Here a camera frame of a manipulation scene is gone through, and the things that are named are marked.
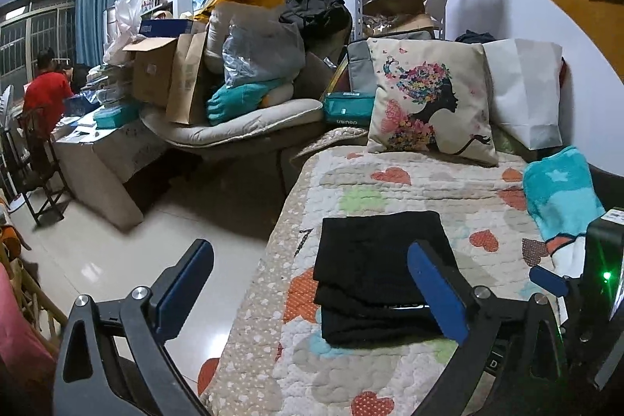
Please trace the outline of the black pants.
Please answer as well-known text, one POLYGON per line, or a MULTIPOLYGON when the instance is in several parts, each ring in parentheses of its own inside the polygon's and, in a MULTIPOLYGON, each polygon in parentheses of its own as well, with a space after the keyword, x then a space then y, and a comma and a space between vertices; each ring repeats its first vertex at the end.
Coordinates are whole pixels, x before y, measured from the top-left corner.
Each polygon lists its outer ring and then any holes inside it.
POLYGON ((438 212, 323 219, 313 269, 321 338, 332 347, 365 349, 442 335, 407 267, 408 247, 417 240, 457 266, 438 212))

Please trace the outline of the teal star towel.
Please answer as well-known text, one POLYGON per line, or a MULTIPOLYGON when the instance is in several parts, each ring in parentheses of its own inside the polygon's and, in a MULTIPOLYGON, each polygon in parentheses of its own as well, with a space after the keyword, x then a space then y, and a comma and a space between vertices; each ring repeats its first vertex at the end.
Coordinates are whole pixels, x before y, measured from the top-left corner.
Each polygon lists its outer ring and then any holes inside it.
POLYGON ((588 226, 605 213, 584 155, 570 146, 528 164, 523 193, 555 273, 582 276, 588 226))

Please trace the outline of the patterned heart quilt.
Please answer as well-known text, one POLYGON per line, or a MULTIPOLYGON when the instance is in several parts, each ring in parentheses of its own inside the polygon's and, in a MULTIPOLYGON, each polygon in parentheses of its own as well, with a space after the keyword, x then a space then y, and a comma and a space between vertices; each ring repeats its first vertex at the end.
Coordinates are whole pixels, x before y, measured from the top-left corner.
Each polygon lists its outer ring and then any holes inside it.
POLYGON ((474 285, 524 300, 550 255, 525 161, 329 148, 285 202, 202 394, 215 415, 408 415, 456 350, 406 266, 422 239, 474 285))

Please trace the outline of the white desk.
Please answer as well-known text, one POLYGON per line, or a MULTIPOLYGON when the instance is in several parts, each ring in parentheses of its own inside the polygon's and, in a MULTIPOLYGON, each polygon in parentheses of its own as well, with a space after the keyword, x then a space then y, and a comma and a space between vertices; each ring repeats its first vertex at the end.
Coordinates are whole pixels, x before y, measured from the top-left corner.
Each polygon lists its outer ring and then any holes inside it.
POLYGON ((99 129, 90 113, 70 127, 54 132, 53 148, 76 200, 119 230, 141 224, 144 213, 127 185, 165 153, 166 143, 139 119, 99 129))

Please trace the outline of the beige cushioned chair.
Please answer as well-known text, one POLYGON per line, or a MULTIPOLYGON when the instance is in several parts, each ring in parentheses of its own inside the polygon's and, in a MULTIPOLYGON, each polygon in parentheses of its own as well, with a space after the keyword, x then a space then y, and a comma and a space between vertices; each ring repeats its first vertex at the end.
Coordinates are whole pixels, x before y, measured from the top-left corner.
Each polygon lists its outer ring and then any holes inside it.
POLYGON ((140 118, 149 131, 169 146, 195 152, 207 161, 297 147, 324 133, 323 104, 309 98, 259 109, 215 127, 174 124, 155 106, 145 106, 140 118))

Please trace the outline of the teal plush toy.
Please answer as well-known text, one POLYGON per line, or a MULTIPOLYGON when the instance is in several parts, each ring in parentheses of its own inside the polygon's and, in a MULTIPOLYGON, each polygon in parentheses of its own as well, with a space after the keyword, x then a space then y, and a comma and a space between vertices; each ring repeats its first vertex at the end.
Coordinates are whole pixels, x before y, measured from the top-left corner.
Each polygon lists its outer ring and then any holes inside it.
POLYGON ((218 126, 259 108, 262 99, 282 85, 291 85, 283 79, 247 82, 236 87, 223 85, 206 102, 206 119, 210 126, 218 126))

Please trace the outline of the dark wooden chair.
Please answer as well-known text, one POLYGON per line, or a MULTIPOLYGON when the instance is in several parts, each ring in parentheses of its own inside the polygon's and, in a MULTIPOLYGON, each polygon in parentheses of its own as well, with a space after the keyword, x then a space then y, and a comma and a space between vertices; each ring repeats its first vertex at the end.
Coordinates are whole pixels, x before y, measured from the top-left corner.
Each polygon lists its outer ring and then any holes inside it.
POLYGON ((1 131, 1 149, 5 166, 16 191, 24 198, 37 227, 42 215, 52 211, 58 219, 64 218, 59 201, 64 194, 74 198, 62 172, 49 133, 43 128, 43 110, 37 108, 16 117, 21 128, 27 154, 19 152, 12 130, 1 131))

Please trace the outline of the white paper bag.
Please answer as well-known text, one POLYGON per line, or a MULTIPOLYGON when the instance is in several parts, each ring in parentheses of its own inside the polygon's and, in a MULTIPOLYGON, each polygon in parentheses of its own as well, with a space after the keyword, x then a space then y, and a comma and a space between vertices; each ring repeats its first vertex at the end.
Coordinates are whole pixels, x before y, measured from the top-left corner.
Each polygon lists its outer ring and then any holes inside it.
POLYGON ((552 42, 503 39, 483 45, 491 76, 491 119, 529 150, 562 144, 560 71, 563 48, 552 42))

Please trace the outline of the floral lady print pillow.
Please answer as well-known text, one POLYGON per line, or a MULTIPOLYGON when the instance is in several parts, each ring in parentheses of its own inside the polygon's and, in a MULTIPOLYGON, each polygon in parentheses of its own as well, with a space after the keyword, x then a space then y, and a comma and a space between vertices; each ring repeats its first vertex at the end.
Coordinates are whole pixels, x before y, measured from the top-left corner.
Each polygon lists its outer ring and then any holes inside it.
POLYGON ((438 152, 498 164, 481 44, 370 38, 367 45, 376 78, 369 151, 438 152))

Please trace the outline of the cardboard box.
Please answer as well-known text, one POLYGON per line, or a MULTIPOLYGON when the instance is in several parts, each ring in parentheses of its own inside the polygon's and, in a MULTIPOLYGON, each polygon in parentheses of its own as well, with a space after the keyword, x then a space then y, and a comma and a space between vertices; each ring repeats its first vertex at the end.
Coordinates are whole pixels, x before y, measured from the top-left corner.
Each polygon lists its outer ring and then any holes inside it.
POLYGON ((206 32, 206 24, 189 19, 143 20, 142 39, 124 47, 133 57, 133 97, 142 103, 166 108, 178 38, 182 34, 201 32, 206 32))

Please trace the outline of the teal storage box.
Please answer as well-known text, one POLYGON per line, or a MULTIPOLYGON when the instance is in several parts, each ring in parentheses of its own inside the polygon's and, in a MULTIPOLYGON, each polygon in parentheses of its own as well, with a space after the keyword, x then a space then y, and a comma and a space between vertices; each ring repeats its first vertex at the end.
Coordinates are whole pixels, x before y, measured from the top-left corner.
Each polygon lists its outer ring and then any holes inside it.
POLYGON ((339 126, 369 128, 374 95, 359 92, 333 92, 323 100, 325 122, 339 126))

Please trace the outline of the brown paper bag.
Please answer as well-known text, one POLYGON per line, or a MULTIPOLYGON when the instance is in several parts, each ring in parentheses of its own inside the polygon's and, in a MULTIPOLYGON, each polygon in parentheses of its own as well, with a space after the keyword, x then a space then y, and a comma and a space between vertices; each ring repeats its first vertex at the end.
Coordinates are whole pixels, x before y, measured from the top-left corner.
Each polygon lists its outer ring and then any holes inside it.
POLYGON ((203 113, 203 53, 206 32, 182 34, 172 63, 166 119, 174 124, 199 124, 203 113))

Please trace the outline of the person in red shirt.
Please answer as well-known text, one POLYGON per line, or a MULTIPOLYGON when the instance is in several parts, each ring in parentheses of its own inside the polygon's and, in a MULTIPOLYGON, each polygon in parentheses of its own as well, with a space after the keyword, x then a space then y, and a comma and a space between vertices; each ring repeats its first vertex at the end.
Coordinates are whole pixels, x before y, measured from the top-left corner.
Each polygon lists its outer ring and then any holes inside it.
POLYGON ((58 69, 53 48, 40 52, 36 59, 37 76, 24 93, 24 114, 36 113, 40 131, 49 136, 64 116, 64 100, 73 96, 67 75, 58 69))

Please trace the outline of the clear plastic bag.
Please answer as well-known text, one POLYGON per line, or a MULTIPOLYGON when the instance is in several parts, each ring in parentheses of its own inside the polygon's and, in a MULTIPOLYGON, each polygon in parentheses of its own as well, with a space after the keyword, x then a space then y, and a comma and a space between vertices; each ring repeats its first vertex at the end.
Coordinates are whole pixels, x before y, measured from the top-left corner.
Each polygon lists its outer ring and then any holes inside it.
POLYGON ((228 88, 272 80, 292 80, 306 65, 303 38, 294 23, 235 16, 222 47, 228 88))

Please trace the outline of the black bag on pile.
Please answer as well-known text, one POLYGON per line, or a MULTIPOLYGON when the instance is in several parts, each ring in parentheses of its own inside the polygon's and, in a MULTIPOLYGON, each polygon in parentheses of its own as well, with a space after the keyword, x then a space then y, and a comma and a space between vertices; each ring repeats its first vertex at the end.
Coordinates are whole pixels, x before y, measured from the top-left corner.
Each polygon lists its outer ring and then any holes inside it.
POLYGON ((336 56, 351 34, 352 16, 344 0, 287 0, 281 23, 294 24, 307 52, 336 56))

